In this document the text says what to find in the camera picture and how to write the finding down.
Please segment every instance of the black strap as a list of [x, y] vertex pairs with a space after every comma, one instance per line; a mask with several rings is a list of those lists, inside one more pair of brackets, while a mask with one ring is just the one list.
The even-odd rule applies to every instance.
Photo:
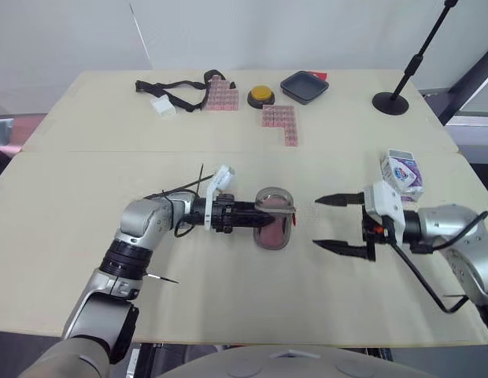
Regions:
[[[210, 86], [209, 81], [215, 75], [220, 76], [222, 80], [226, 80], [225, 76], [220, 71], [218, 71], [217, 69], [211, 69], [210, 71], [208, 71], [204, 74], [204, 83], [199, 83], [197, 81], [182, 80], [182, 81], [177, 81], [175, 83], [170, 83], [170, 84], [163, 84], [163, 83], [150, 84], [150, 83], [147, 83], [146, 81], [137, 80], [135, 82], [135, 91], [136, 92], [146, 92], [146, 93], [149, 93], [150, 95], [153, 95], [155, 97], [161, 97], [163, 95], [167, 95], [168, 100], [174, 106], [178, 106], [179, 108], [183, 108], [187, 112], [191, 113], [196, 109], [202, 109], [204, 107], [205, 103], [207, 102], [207, 98], [209, 96], [209, 86]], [[198, 104], [192, 105], [189, 102], [186, 102], [183, 99], [181, 99], [181, 98], [179, 98], [179, 97], [177, 97], [177, 96], [173, 95], [172, 93], [169, 93], [165, 90], [165, 89], [178, 87], [179, 85], [190, 85], [191, 87], [198, 89], [198, 90], [205, 89], [204, 98]], [[235, 88], [235, 83], [233, 81], [230, 83], [230, 88], [231, 89]]]

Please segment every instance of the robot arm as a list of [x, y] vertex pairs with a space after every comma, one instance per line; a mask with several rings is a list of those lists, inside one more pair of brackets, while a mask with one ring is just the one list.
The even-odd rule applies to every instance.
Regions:
[[[488, 212], [477, 215], [456, 205], [404, 211], [399, 194], [384, 181], [366, 187], [363, 193], [328, 195], [316, 202], [330, 206], [362, 205], [363, 239], [367, 243], [366, 246], [350, 246], [339, 240], [314, 240], [314, 243], [336, 254], [370, 261], [375, 261], [376, 243], [390, 244], [444, 312], [456, 312], [469, 299], [488, 327], [488, 232], [482, 222]], [[439, 250], [464, 289], [464, 298], [452, 309], [446, 309], [401, 251], [402, 243], [409, 244], [413, 254]]]
[[[254, 202], [236, 202], [232, 195], [211, 198], [211, 203], [211, 225], [217, 232], [263, 227], [275, 220], [255, 210]], [[21, 377], [107, 377], [109, 363], [120, 361], [130, 346], [139, 316], [131, 301], [139, 295], [153, 252], [165, 233], [174, 229], [176, 234], [182, 223], [203, 225], [204, 208], [205, 198], [188, 190], [129, 204], [101, 265], [92, 273], [65, 324], [62, 341]]]

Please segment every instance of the yellow button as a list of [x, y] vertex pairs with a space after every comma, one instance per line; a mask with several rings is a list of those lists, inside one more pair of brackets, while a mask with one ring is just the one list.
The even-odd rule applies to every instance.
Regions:
[[251, 90], [251, 96], [257, 101], [265, 101], [272, 96], [272, 90], [265, 85], [258, 85]]

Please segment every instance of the microphone stand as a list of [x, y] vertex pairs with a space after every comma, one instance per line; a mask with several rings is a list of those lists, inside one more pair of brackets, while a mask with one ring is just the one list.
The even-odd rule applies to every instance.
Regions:
[[410, 77], [412, 77], [412, 75], [416, 73], [421, 61], [423, 61], [424, 51], [426, 51], [434, 35], [440, 28], [440, 25], [442, 25], [442, 22], [447, 16], [447, 13], [456, 4], [457, 0], [445, 0], [445, 8], [440, 14], [440, 17], [438, 17], [436, 24], [434, 24], [434, 27], [431, 29], [429, 36], [426, 38], [426, 41], [424, 41], [423, 46], [419, 50], [419, 53], [414, 55], [410, 60], [409, 65], [405, 69], [405, 74], [401, 78], [400, 83], [398, 84], [394, 92], [380, 92], [373, 97], [372, 104], [377, 110], [385, 114], [390, 114], [392, 116], [400, 116], [409, 109], [409, 102], [405, 98], [400, 96], [400, 92], [405, 84], [407, 84]]

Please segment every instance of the wire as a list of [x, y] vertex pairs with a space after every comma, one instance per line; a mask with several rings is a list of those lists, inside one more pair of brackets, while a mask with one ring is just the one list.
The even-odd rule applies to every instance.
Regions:
[[200, 166], [200, 173], [198, 174], [198, 182], [197, 182], [197, 194], [198, 194], [198, 189], [200, 189], [200, 182], [201, 182], [201, 179], [202, 179], [202, 172], [204, 171], [204, 164], [202, 164]]
[[463, 230], [459, 234], [457, 234], [456, 236], [451, 238], [451, 240], [449, 240], [446, 243], [443, 243], [439, 246], [434, 246], [433, 250], [443, 250], [444, 248], [447, 248], [447, 247], [452, 246], [453, 244], [457, 243], [459, 240], [464, 238], [466, 236], [466, 234], [468, 234], [471, 231], [471, 229], [477, 225], [477, 223], [486, 219], [487, 216], [488, 216], [488, 211], [484, 211], [483, 213], [480, 213], [474, 220], [472, 220], [470, 223], [468, 223], [468, 225], [465, 228], [463, 228]]
[[214, 175], [209, 175], [209, 176], [206, 176], [206, 177], [202, 177], [201, 179], [197, 180], [197, 181], [194, 181], [193, 183], [187, 183], [186, 185], [183, 185], [182, 187], [176, 187], [170, 191], [162, 191], [162, 193], [155, 193], [153, 195], [147, 195], [144, 199], [153, 199], [153, 198], [156, 198], [156, 197], [161, 197], [163, 195], [170, 195], [171, 193], [176, 193], [176, 192], [179, 192], [179, 191], [183, 191], [184, 189], [187, 189], [188, 187], [193, 187], [196, 183], [201, 183], [201, 182], [204, 182], [206, 180], [209, 180], [211, 178], [213, 178]]
[[190, 228], [188, 228], [185, 232], [178, 234], [179, 226], [184, 222], [184, 219], [181, 218], [177, 221], [176, 226], [174, 227], [174, 237], [182, 238], [183, 236], [187, 235], [191, 230], [195, 228], [195, 225], [192, 224]]
[[398, 253], [398, 255], [401, 257], [401, 259], [405, 262], [405, 264], [412, 270], [416, 278], [421, 282], [423, 285], [424, 289], [426, 289], [427, 293], [433, 298], [435, 303], [440, 307], [440, 309], [444, 313], [455, 313], [458, 309], [460, 309], [464, 303], [468, 301], [468, 297], [466, 295], [463, 295], [463, 298], [459, 300], [458, 303], [456, 303], [453, 307], [450, 309], [447, 309], [445, 305], [443, 304], [442, 300], [436, 295], [434, 292], [433, 288], [430, 286], [430, 284], [426, 281], [426, 279], [423, 277], [422, 274], [420, 274], [419, 270], [417, 267], [410, 261], [410, 259], [407, 257], [405, 252], [401, 250], [401, 248], [396, 244], [396, 243], [391, 243], [390, 244], [394, 250]]
[[[164, 197], [171, 204], [171, 212], [172, 212], [172, 215], [174, 215], [174, 203], [172, 203], [172, 201], [168, 197], [168, 195], [171, 195], [173, 193], [191, 193], [191, 194], [193, 194], [195, 196], [195, 199], [199, 199], [200, 198], [200, 195], [198, 195], [198, 189], [200, 188], [200, 183], [203, 182], [203, 181], [209, 180], [210, 178], [212, 178], [214, 176], [214, 175], [209, 175], [209, 176], [206, 176], [206, 177], [202, 177], [203, 170], [204, 170], [204, 165], [202, 164], [201, 167], [200, 167], [200, 172], [198, 174], [198, 180], [197, 181], [194, 181], [193, 183], [187, 183], [186, 185], [183, 185], [182, 187], [176, 187], [176, 188], [174, 188], [174, 189], [172, 189], [170, 191], [163, 191], [162, 190], [161, 193], [156, 193], [154, 195], [148, 195], [144, 199], [155, 199], [155, 198]], [[192, 191], [191, 189], [188, 189], [188, 187], [193, 187], [195, 184], [197, 184], [197, 191]], [[179, 234], [178, 233], [179, 226], [183, 222], [184, 222], [184, 217], [181, 217], [176, 222], [176, 226], [175, 226], [174, 225], [174, 218], [171, 217], [171, 227], [170, 227], [170, 229], [172, 230], [174, 228], [174, 236], [176, 238], [182, 238], [183, 236], [188, 235], [188, 233], [190, 233], [195, 228], [195, 225], [192, 224], [191, 227], [188, 228], [185, 232], [182, 232], [182, 233]]]

